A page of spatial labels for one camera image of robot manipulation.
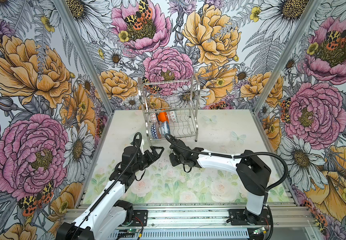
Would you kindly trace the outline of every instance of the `daisy center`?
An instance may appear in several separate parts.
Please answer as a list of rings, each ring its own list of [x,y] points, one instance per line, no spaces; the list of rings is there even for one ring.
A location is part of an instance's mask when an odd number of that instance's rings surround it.
[[[287,0],[283,5],[283,15],[287,18],[298,18],[304,12],[309,0]]]
[[[66,0],[66,4],[68,5],[73,17],[79,18],[83,15],[83,5],[79,0]]]
[[[82,155],[82,141],[77,140],[73,147],[73,156],[74,159],[79,159],[79,157]]]
[[[165,73],[161,71],[161,77],[164,78],[164,81],[173,81],[174,80],[174,73],[167,70]]]
[[[31,167],[35,169],[43,167],[44,170],[47,170],[53,160],[53,154],[51,154],[51,151],[49,149],[44,149],[36,152],[35,156],[36,160],[30,164]]]
[[[241,79],[244,79],[244,78],[246,78],[246,73],[239,73],[239,74],[237,75],[237,79],[238,79],[238,80],[241,80]]]
[[[309,127],[310,125],[312,125],[313,112],[308,112],[306,107],[305,107],[301,110],[301,113],[302,113],[301,117],[299,117],[299,119],[298,119],[300,121],[301,125],[303,125],[304,127]]]
[[[296,150],[293,154],[295,157],[296,163],[301,167],[308,167],[310,164],[309,158],[306,154],[301,150]]]
[[[90,83],[88,81],[84,83],[84,86],[86,90],[90,91]]]
[[[113,55],[112,60],[113,62],[118,63],[120,61],[120,57],[118,55]]]
[[[294,64],[295,64],[295,62],[294,62],[293,60],[289,60],[289,61],[286,63],[285,67],[286,67],[286,68],[291,68],[291,67],[293,67]]]

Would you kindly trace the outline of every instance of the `floral wallpaper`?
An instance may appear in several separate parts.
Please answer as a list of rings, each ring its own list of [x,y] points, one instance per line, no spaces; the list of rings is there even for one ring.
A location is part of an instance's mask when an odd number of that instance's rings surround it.
[[[55,239],[108,121],[48,7],[0,1],[0,240]]]
[[[346,1],[320,4],[280,78],[258,117],[300,205],[325,239],[346,240]]]

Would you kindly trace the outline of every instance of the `tabletop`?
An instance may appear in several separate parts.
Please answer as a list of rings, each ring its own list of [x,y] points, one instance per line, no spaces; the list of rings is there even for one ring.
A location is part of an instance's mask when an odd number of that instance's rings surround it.
[[[190,147],[202,147],[214,152],[243,153],[246,149],[267,151],[260,132],[249,110],[199,110],[198,142],[194,137],[181,138]],[[123,149],[130,146],[136,132],[141,132],[148,149],[145,121],[141,110],[115,111],[106,138],[99,153],[83,204],[91,204],[109,181],[116,164],[121,161]],[[133,204],[195,204],[195,203],[244,203],[247,190],[237,174],[215,169],[193,168],[183,171],[182,165],[172,167],[169,160],[169,143],[163,140],[152,142],[165,151],[149,166],[141,181],[134,181],[123,196]],[[271,168],[269,184],[279,179],[272,159],[260,158]],[[269,192],[268,202],[289,202],[282,185]]]

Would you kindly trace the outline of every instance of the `stainless steel dish rack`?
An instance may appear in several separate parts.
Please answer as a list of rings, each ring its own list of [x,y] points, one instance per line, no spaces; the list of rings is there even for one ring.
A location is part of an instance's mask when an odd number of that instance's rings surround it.
[[[161,95],[158,92],[161,88],[173,89],[172,94],[167,96]],[[145,78],[144,80],[138,78],[138,96],[141,101],[142,113],[145,119],[146,134],[151,146],[152,141],[165,139],[162,135],[159,138],[154,138],[152,136],[151,126],[154,122],[152,122],[151,116],[153,114],[158,116],[159,113],[168,113],[170,111],[175,111],[176,115],[176,122],[169,121],[170,134],[174,137],[194,136],[195,141],[197,141],[197,113],[200,98],[200,84],[197,76],[193,75],[190,79],[160,82],[145,82]]]

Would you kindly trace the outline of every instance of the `fern leaf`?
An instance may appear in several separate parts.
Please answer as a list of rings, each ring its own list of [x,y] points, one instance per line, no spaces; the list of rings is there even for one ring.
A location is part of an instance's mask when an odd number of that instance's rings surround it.
[[[31,28],[31,22],[33,20],[32,17],[32,9],[29,5],[28,0],[15,0],[19,5],[19,14],[9,17],[10,24],[13,26],[16,33],[22,38],[26,36],[26,32]]]

